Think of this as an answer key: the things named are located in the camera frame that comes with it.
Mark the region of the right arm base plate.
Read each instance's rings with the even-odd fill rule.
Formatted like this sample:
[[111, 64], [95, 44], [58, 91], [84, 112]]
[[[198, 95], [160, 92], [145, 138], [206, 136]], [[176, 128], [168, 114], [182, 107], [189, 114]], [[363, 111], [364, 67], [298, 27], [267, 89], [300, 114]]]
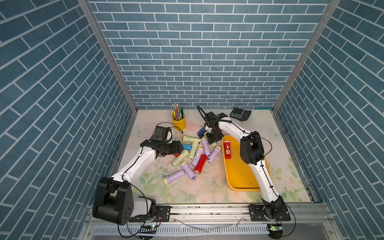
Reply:
[[280, 208], [277, 212], [273, 212], [271, 208], [266, 207], [265, 205], [255, 205], [251, 204], [248, 206], [252, 222], [273, 222], [280, 220], [282, 222], [291, 221], [291, 216], [287, 206]]

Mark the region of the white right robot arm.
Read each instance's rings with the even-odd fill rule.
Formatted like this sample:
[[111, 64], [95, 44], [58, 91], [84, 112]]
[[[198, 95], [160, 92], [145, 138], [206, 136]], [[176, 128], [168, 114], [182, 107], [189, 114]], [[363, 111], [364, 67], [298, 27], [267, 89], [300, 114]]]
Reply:
[[250, 166], [259, 184], [265, 217], [271, 221], [279, 218], [286, 212], [286, 204], [268, 173], [260, 134], [238, 126], [224, 113], [218, 115], [213, 112], [205, 113], [201, 108], [198, 108], [198, 111], [205, 121], [206, 136], [210, 143], [221, 140], [224, 137], [223, 132], [228, 133], [240, 143], [240, 157]]

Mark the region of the yellow plastic storage tray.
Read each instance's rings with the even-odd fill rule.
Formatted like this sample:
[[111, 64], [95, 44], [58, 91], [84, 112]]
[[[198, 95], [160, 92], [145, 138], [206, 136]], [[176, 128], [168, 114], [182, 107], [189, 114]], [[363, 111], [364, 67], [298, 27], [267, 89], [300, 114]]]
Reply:
[[[230, 144], [230, 159], [226, 159], [226, 143]], [[260, 191], [260, 186], [252, 169], [241, 159], [240, 143], [234, 137], [226, 135], [222, 139], [222, 146], [224, 148], [223, 158], [229, 187], [234, 191]]]

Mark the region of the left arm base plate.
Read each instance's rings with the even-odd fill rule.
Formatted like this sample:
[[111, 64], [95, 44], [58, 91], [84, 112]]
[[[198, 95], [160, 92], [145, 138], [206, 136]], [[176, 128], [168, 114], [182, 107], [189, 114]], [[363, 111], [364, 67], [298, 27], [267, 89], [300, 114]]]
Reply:
[[149, 213], [147, 215], [138, 215], [135, 217], [131, 217], [129, 219], [130, 223], [143, 223], [147, 222], [155, 222], [156, 218], [159, 217], [160, 220], [158, 222], [169, 222], [171, 213], [171, 206], [151, 206]]

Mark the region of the red flashlight with white logo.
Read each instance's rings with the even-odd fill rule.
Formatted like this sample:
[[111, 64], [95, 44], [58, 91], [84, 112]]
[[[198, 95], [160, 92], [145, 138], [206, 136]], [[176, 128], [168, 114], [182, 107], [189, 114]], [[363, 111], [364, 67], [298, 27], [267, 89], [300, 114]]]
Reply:
[[225, 159], [227, 159], [227, 160], [231, 159], [232, 158], [231, 142], [230, 141], [224, 141], [223, 147], [224, 147]]

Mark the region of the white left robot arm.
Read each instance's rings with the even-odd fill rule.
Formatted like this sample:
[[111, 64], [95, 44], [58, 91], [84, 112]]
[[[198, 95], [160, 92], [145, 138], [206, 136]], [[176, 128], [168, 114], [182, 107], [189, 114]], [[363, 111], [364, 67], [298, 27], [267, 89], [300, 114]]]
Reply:
[[113, 224], [125, 225], [134, 219], [148, 221], [155, 217], [156, 201], [147, 197], [134, 199], [132, 182], [157, 157], [180, 154], [180, 141], [173, 141], [171, 127], [156, 126], [150, 139], [140, 143], [136, 155], [110, 178], [103, 177], [96, 186], [93, 217]]

